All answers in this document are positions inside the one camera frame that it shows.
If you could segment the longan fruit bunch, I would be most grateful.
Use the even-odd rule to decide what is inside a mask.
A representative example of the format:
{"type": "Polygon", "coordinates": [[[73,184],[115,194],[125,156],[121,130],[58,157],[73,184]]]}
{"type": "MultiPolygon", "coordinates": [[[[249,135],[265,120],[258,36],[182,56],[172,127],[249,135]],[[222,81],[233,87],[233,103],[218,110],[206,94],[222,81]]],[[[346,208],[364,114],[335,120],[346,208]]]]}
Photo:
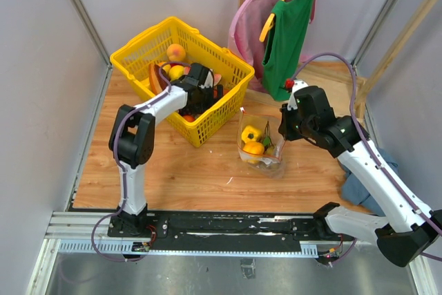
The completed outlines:
{"type": "Polygon", "coordinates": [[[270,122],[267,121],[264,127],[264,133],[260,139],[260,143],[265,146],[265,152],[260,155],[260,163],[263,168],[272,169],[278,166],[278,149],[276,143],[273,142],[270,122]]]}

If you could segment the yellow bell pepper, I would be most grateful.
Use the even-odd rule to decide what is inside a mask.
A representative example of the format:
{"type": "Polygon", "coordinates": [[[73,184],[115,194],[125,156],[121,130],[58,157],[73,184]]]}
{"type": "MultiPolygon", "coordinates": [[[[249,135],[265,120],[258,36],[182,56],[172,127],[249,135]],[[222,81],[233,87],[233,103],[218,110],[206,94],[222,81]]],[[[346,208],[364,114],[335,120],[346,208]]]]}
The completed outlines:
{"type": "Polygon", "coordinates": [[[262,138],[262,130],[252,125],[246,125],[241,132],[241,140],[245,144],[248,142],[258,142],[262,138]]]}

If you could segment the clear zip top bag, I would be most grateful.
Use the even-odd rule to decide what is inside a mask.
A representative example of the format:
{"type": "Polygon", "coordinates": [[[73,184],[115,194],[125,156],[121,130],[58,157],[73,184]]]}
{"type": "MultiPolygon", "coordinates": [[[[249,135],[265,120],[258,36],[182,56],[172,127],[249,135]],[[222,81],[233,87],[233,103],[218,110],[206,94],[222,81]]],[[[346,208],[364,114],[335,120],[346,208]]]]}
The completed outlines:
{"type": "Polygon", "coordinates": [[[272,115],[253,114],[240,109],[237,146],[240,159],[268,178],[285,172],[284,137],[278,132],[280,120],[272,115]]]}

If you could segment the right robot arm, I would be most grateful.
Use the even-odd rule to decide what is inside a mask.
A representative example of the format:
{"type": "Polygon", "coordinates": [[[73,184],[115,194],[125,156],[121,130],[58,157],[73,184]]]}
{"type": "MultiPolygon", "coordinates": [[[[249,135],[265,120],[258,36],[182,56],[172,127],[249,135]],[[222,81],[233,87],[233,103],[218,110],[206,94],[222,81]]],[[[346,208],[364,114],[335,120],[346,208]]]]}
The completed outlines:
{"type": "Polygon", "coordinates": [[[304,139],[328,151],[358,178],[384,213],[373,216],[329,202],[314,213],[318,238],[345,234],[377,245],[391,263],[405,267],[441,236],[441,211],[407,188],[354,114],[335,116],[322,88],[296,80],[280,112],[278,131],[286,140],[304,139]]]}

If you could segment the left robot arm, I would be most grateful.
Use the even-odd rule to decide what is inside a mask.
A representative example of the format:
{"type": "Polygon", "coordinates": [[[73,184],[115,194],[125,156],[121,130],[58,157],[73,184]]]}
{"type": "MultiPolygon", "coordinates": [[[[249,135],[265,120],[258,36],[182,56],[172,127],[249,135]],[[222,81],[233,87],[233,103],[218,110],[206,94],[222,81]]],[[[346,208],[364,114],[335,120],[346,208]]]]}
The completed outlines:
{"type": "Polygon", "coordinates": [[[109,149],[117,163],[121,198],[110,218],[110,236],[143,236],[148,225],[148,205],[144,195],[145,166],[155,143],[155,127],[174,112],[201,115],[216,103],[222,89],[215,87],[215,75],[199,63],[187,74],[169,81],[162,66],[153,67],[153,78],[166,87],[143,104],[120,106],[109,139],[109,149]]]}

